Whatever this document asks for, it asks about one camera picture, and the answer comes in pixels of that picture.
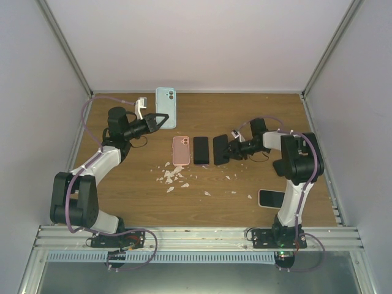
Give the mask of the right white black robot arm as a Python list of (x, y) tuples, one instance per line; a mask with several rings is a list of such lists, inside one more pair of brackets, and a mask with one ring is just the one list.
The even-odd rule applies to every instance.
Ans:
[(279, 177), (286, 179), (282, 206), (271, 227), (272, 243), (285, 248), (298, 242), (302, 230), (302, 213), (307, 196), (318, 177), (323, 175), (324, 161), (317, 137), (312, 132), (300, 133), (293, 130), (268, 130), (265, 117), (250, 120), (252, 138), (245, 140), (242, 127), (234, 129), (234, 139), (224, 139), (223, 146), (215, 149), (223, 160), (246, 160), (258, 153), (269, 153), (272, 149), (281, 153), (273, 162)]

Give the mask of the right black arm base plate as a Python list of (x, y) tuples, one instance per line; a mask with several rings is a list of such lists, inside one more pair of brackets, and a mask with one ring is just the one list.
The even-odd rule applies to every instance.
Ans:
[(273, 225), (271, 228), (248, 228), (244, 236), (252, 242), (254, 249), (305, 249), (307, 248), (306, 238), (300, 237), (303, 232), (300, 225), (298, 237), (295, 239), (294, 227)]

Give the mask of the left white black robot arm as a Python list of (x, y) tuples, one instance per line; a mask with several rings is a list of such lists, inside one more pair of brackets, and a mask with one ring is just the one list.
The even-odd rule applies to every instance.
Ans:
[(158, 131), (169, 119), (166, 113), (149, 113), (128, 120), (131, 111), (114, 107), (108, 111), (100, 147), (89, 160), (70, 172), (59, 172), (53, 183), (50, 219), (64, 224), (71, 233), (86, 230), (105, 236), (112, 247), (126, 242), (121, 218), (99, 209), (97, 186), (103, 178), (127, 157), (131, 140)]

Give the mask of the black phone from blue case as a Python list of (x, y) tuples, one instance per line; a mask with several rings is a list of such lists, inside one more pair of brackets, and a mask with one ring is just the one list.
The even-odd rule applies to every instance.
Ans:
[(214, 165), (227, 164), (230, 161), (227, 155), (228, 136), (226, 134), (213, 138)]

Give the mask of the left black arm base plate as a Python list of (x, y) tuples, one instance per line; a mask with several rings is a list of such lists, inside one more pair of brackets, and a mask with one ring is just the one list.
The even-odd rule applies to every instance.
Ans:
[(145, 232), (137, 231), (121, 236), (93, 235), (86, 240), (86, 245), (96, 249), (131, 250), (143, 248)]

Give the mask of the purple black phone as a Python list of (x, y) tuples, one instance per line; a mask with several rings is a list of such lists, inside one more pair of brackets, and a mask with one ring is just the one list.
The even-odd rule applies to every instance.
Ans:
[(208, 137), (194, 137), (194, 165), (209, 164), (209, 142)]

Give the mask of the pink phone case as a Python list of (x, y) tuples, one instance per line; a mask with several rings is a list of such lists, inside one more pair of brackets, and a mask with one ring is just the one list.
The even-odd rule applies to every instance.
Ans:
[(172, 140), (172, 163), (186, 166), (190, 163), (190, 143), (188, 136), (176, 136)]

